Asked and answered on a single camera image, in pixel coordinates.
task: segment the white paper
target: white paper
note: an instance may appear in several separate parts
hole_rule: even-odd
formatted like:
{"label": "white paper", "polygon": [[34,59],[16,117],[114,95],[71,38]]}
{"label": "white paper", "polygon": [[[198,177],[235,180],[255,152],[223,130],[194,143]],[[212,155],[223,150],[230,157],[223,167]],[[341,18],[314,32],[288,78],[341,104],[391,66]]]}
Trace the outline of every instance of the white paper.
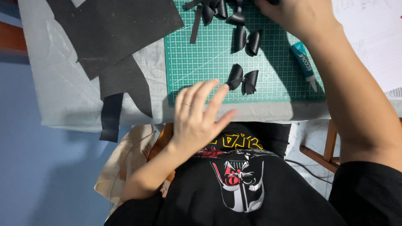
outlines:
{"label": "white paper", "polygon": [[353,49],[384,92],[402,87],[402,0],[332,0]]}

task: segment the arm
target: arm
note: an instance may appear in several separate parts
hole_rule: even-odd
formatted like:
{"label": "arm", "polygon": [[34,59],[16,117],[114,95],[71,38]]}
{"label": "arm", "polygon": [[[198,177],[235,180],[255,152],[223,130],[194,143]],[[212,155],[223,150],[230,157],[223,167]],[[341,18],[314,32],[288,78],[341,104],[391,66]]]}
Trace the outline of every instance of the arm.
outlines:
{"label": "arm", "polygon": [[133,173],[124,186],[119,205],[130,199],[153,196],[170,172],[211,142],[230,123],[237,110],[229,111],[215,122],[222,101],[229,91],[227,84],[219,88],[204,112],[207,97],[218,84],[218,80],[198,82],[178,94],[171,141],[155,158]]}
{"label": "arm", "polygon": [[331,0],[256,0],[262,13],[299,38],[324,83],[341,138],[341,163],[376,162],[402,171],[402,127],[392,105],[335,19]]}

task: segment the forearm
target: forearm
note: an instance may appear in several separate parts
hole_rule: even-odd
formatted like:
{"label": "forearm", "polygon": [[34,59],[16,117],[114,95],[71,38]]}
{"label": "forearm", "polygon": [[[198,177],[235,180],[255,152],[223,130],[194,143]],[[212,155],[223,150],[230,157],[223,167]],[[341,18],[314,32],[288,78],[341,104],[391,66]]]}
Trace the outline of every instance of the forearm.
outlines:
{"label": "forearm", "polygon": [[342,27],[306,45],[324,83],[342,146],[367,151],[400,148],[402,128],[398,116],[354,53]]}
{"label": "forearm", "polygon": [[159,191],[166,177],[190,156],[179,155],[170,143],[155,158],[136,170],[126,182],[120,204],[130,199],[145,199]]}

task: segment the hand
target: hand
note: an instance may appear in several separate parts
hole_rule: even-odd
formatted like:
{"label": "hand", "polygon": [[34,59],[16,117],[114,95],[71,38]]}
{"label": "hand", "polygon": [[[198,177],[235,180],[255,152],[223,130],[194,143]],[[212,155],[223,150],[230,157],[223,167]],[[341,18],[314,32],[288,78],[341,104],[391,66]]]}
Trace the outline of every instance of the hand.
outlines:
{"label": "hand", "polygon": [[180,150],[179,154],[190,158],[211,142],[237,113],[237,110],[231,110],[215,122],[222,101],[229,91],[227,84],[219,88],[204,112],[207,97],[218,84],[217,79],[198,82],[194,86],[183,89],[176,97],[174,135],[170,144],[175,147],[174,149]]}
{"label": "hand", "polygon": [[336,20],[331,0],[281,0],[278,6],[267,0],[255,0],[263,15],[268,16],[303,43],[317,42],[343,34]]}

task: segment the glue tube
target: glue tube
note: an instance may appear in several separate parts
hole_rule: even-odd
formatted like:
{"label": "glue tube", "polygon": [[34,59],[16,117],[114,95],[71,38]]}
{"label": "glue tube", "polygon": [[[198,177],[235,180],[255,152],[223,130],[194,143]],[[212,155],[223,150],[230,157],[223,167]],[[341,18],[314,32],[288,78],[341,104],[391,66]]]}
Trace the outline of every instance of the glue tube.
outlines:
{"label": "glue tube", "polygon": [[303,76],[306,78],[307,82],[310,82],[314,91],[317,92],[316,86],[316,76],[314,74],[313,68],[311,67],[310,61],[307,57],[306,49],[302,42],[298,42],[290,47],[290,50],[295,55],[296,60],[302,69]]}

